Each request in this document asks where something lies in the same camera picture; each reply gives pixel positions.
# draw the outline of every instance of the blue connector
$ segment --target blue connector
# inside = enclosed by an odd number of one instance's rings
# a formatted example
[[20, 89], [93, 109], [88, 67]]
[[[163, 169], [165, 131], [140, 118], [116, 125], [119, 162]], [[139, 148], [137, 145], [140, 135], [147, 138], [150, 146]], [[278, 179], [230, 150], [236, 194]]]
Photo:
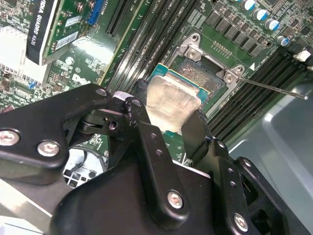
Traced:
[[88, 24], [94, 25], [97, 22], [99, 15], [100, 15], [100, 12], [101, 12], [101, 9], [102, 9], [102, 6], [103, 6], [105, 1], [106, 0], [96, 0], [96, 4], [95, 4], [93, 11], [91, 13], [91, 16], [88, 20]]

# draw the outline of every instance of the white label sticker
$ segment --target white label sticker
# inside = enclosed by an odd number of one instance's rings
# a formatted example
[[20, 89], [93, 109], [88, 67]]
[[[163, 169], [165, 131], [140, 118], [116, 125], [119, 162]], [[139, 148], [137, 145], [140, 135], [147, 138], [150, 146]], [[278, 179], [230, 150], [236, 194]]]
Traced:
[[75, 17], [69, 18], [65, 24], [65, 27], [69, 27], [73, 24], [76, 24], [79, 22], [79, 20], [80, 20], [80, 16], [75, 16]]
[[73, 42], [77, 38], [77, 35], [78, 35], [78, 31], [58, 41], [57, 46], [55, 47], [55, 50], [65, 46], [66, 44], [69, 44], [70, 42]]

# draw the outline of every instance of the black plastic bracket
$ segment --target black plastic bracket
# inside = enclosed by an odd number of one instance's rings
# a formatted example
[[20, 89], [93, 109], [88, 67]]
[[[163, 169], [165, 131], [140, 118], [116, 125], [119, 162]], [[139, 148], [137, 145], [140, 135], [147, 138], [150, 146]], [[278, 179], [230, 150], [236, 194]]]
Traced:
[[[0, 131], [17, 133], [12, 146], [0, 145], [0, 178], [32, 184], [53, 183], [68, 159], [68, 145], [79, 120], [86, 113], [106, 108], [112, 96], [90, 84], [0, 115]], [[53, 157], [43, 156], [38, 146], [52, 141], [59, 148]]]
[[[190, 206], [162, 133], [151, 125], [144, 105], [134, 97], [126, 99], [125, 114], [129, 133], [134, 139], [150, 214], [164, 229], [176, 229], [188, 219]], [[171, 192], [182, 200], [180, 208], [170, 204], [168, 195]]]

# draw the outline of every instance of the blue capacitor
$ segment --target blue capacitor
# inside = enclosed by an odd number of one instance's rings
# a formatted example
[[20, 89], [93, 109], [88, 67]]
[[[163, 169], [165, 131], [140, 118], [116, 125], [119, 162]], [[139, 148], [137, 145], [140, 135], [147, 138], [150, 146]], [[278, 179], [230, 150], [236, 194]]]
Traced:
[[268, 12], [264, 9], [257, 8], [253, 11], [252, 15], [256, 20], [263, 21], [268, 16]]
[[280, 45], [282, 47], [288, 46], [289, 42], [290, 42], [289, 39], [285, 38], [284, 36], [279, 36], [276, 41], [277, 41], [278, 45]]
[[245, 11], [250, 11], [255, 7], [255, 0], [243, 0], [241, 8]]
[[279, 27], [279, 22], [277, 20], [274, 19], [269, 19], [265, 22], [265, 28], [275, 31], [276, 29], [278, 29]]

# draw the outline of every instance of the white connector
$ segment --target white connector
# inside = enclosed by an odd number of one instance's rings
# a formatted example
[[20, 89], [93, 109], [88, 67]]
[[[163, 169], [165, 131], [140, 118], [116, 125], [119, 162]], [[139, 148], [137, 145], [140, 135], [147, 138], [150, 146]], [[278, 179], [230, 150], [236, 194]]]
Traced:
[[299, 54], [294, 55], [293, 57], [296, 58], [298, 61], [305, 62], [310, 56], [311, 53], [309, 53], [307, 50], [303, 50]]

